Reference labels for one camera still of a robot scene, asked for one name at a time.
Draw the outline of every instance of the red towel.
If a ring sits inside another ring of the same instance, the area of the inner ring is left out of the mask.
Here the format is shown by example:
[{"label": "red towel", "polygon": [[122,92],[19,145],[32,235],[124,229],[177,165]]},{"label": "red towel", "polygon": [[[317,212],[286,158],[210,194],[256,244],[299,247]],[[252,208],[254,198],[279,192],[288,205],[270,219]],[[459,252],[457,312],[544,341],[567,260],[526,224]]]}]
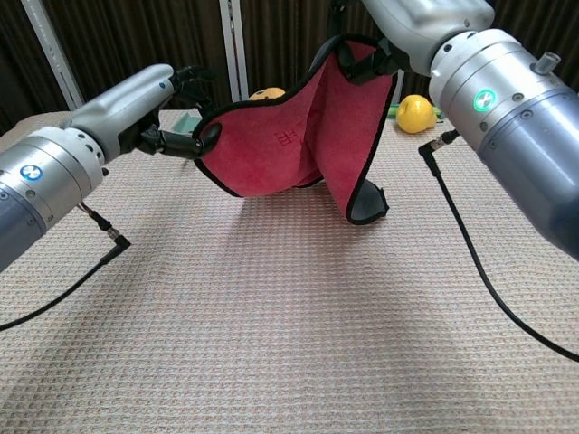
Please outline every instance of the red towel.
[{"label": "red towel", "polygon": [[211,113],[194,137],[215,122],[222,124],[222,133],[197,166],[237,196],[274,194],[323,178],[350,222],[365,224],[384,216],[384,193],[365,176],[384,127],[393,78],[350,83],[334,54],[341,41],[357,60],[377,45],[361,36],[336,38],[323,47],[308,76],[281,98],[244,101]]}]

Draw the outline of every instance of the dark curtain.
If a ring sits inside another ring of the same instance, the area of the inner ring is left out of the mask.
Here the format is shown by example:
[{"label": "dark curtain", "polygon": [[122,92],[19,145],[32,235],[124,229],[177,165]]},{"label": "dark curtain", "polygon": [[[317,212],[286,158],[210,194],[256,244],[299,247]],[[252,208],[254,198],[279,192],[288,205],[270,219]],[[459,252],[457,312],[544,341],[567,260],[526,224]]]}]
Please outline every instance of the dark curtain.
[{"label": "dark curtain", "polygon": [[20,0],[0,1],[0,134],[16,122],[68,109]]},{"label": "dark curtain", "polygon": [[[493,27],[518,39],[537,58],[556,52],[563,60],[555,73],[579,91],[579,2],[577,0],[495,0]],[[402,95],[428,96],[430,80],[415,73],[404,76]]]},{"label": "dark curtain", "polygon": [[217,0],[43,1],[86,100],[169,63],[211,68],[217,79],[205,90],[217,105],[231,101]]},{"label": "dark curtain", "polygon": [[[268,87],[290,88],[327,40],[329,0],[241,0],[241,9],[250,95]],[[362,3],[348,8],[344,32],[379,33]]]}]

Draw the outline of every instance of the red cloth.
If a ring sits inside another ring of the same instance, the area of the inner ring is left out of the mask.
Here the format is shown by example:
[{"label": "red cloth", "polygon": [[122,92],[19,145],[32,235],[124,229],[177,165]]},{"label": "red cloth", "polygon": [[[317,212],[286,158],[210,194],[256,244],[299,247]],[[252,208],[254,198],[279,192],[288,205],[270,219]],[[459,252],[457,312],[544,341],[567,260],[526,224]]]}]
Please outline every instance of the red cloth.
[{"label": "red cloth", "polygon": [[[366,43],[348,44],[357,60],[375,50]],[[233,104],[204,119],[198,136],[215,122],[223,130],[198,166],[239,196],[273,194],[323,177],[339,210],[352,221],[348,204],[374,156],[392,84],[389,76],[361,86],[350,83],[328,51],[310,80],[282,98]]]}]

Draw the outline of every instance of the black cable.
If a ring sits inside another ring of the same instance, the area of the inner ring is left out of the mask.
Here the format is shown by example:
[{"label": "black cable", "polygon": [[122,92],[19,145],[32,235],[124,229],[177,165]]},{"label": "black cable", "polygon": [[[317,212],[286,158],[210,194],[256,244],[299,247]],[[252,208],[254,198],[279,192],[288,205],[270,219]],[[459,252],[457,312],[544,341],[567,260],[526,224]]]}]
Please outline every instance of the black cable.
[{"label": "black cable", "polygon": [[130,246],[130,241],[127,240],[124,236],[119,235],[119,233],[112,228],[112,226],[110,225],[110,223],[108,221],[104,220],[102,217],[100,217],[100,215],[98,213],[94,212],[91,208],[86,206],[84,203],[82,204],[82,206],[85,207],[86,209],[83,209],[81,206],[79,206],[79,208],[81,210],[83,210],[85,213],[87,213],[93,220],[95,220],[99,224],[99,227],[101,228],[102,231],[106,231],[109,235],[111,233],[116,234],[116,236],[114,238],[115,247],[113,247],[109,251],[109,253],[107,253],[105,256],[100,258],[99,263],[97,265],[95,265],[87,274],[82,276],[82,278],[80,278],[74,285],[72,285],[70,288],[68,288],[62,294],[60,294],[53,301],[51,301],[47,305],[42,306],[41,308],[39,308],[35,311],[33,311],[32,313],[30,313],[28,315],[25,315],[21,318],[15,319],[14,321],[11,321],[9,323],[5,323],[5,324],[0,325],[0,332],[3,332],[4,330],[8,330],[9,328],[19,326],[20,324],[23,324],[27,321],[30,321],[31,319],[36,318],[38,315],[43,314],[48,309],[55,307],[61,301],[63,301],[66,297],[68,297],[70,294],[72,294],[74,291],[76,291],[78,288],[80,288],[81,285],[84,282],[86,282],[89,278],[91,278],[97,271],[99,271],[101,268],[103,268],[109,262],[111,262],[116,257],[118,257],[123,251],[128,249],[128,247]]},{"label": "black cable", "polygon": [[472,257],[472,260],[474,261],[474,265],[477,267],[477,271],[480,274],[480,278],[487,287],[487,290],[489,291],[490,295],[494,298],[494,300],[497,302],[498,306],[502,309],[502,311],[505,312],[505,314],[507,314],[507,316],[522,330],[527,332],[529,335],[533,336],[541,344],[547,346],[556,353],[561,354],[563,357],[573,360],[574,362],[579,362],[579,354],[575,354],[570,352],[569,350],[564,349],[562,346],[547,339],[546,337],[538,333],[535,329],[533,329],[531,326],[527,325],[512,310],[510,310],[510,308],[505,304],[500,295],[497,293],[497,290],[493,287],[492,283],[489,280],[489,277],[487,276],[487,273],[485,272],[485,269],[482,267],[482,264],[480,263],[479,255],[477,254],[477,251],[474,248],[474,244],[472,244],[469,232],[467,231],[467,228],[464,225],[462,217],[460,217],[460,213],[456,207],[456,204],[452,200],[451,193],[449,192],[446,183],[444,183],[444,180],[442,179],[441,170],[436,164],[436,160],[434,159],[434,155],[432,154],[434,150],[435,149],[432,148],[432,142],[429,142],[426,145],[423,145],[419,148],[419,153],[422,157],[424,157],[424,161],[426,162],[427,166],[431,169],[432,175],[434,175],[434,177],[438,181],[438,184],[442,189],[442,193],[444,194],[444,198],[446,199],[448,205],[451,207],[452,215],[454,215],[456,223],[459,224],[460,233],[462,233],[462,237],[467,243],[467,247],[469,248],[470,255]]}]

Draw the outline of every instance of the beige tablecloth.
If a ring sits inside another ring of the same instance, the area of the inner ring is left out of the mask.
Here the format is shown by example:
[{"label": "beige tablecloth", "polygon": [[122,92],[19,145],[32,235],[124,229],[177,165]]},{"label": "beige tablecloth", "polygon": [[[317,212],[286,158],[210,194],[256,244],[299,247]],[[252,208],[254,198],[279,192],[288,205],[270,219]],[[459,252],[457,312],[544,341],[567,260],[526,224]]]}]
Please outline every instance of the beige tablecloth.
[{"label": "beige tablecloth", "polygon": [[[61,117],[28,119],[0,148]],[[579,432],[579,364],[498,309],[416,152],[448,127],[409,137],[388,121],[369,178],[391,210],[365,227],[323,184],[243,200],[176,158],[114,161],[87,203],[133,246],[0,334],[0,430]],[[579,351],[579,265],[463,142],[437,156],[503,298]],[[109,248],[71,212],[0,274],[0,322]]]}]

